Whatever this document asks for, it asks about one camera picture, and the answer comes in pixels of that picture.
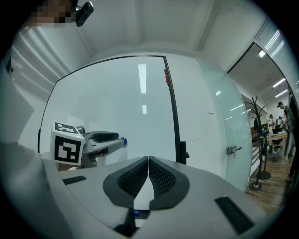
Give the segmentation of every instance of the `ceiling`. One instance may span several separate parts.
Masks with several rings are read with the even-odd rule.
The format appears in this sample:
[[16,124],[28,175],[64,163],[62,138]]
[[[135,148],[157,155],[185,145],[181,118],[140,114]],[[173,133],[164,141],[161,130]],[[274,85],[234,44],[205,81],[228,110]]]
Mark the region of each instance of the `ceiling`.
[[283,79],[284,76],[268,55],[259,56],[260,50],[257,45],[253,45],[231,70],[230,76],[237,82],[249,83],[266,102],[288,89],[288,85],[284,81],[273,88],[273,85]]
[[[83,5],[86,0],[79,0]],[[89,55],[152,46],[199,52],[221,7],[235,0],[92,0],[94,13],[78,28]]]

